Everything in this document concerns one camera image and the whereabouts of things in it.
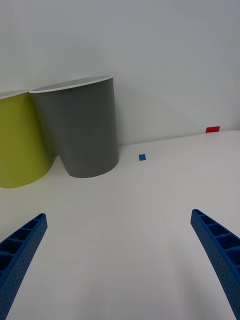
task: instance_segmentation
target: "yellow plastic bin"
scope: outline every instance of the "yellow plastic bin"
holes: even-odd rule
[[[28,91],[0,93],[0,187],[30,184],[50,167],[40,119]]]

